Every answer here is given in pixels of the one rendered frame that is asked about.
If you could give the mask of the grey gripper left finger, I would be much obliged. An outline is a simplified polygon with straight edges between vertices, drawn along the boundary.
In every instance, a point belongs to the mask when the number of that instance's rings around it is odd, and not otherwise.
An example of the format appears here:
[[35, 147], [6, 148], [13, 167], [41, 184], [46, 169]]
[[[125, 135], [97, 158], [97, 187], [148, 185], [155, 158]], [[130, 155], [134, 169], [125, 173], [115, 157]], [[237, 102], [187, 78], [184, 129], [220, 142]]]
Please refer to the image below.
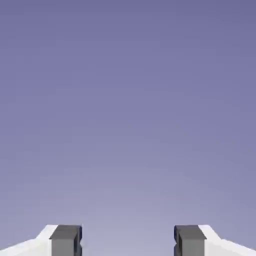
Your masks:
[[0, 256], [83, 256], [81, 225], [47, 224], [33, 239], [0, 250]]

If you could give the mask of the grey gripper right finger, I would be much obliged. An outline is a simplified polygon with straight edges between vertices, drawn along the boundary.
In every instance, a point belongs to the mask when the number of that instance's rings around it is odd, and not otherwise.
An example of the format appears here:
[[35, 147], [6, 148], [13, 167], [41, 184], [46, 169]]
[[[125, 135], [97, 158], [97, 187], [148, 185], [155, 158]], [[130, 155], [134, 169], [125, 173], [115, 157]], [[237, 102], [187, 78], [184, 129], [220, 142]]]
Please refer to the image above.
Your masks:
[[222, 239], [210, 225], [175, 225], [173, 256], [256, 256], [256, 250]]

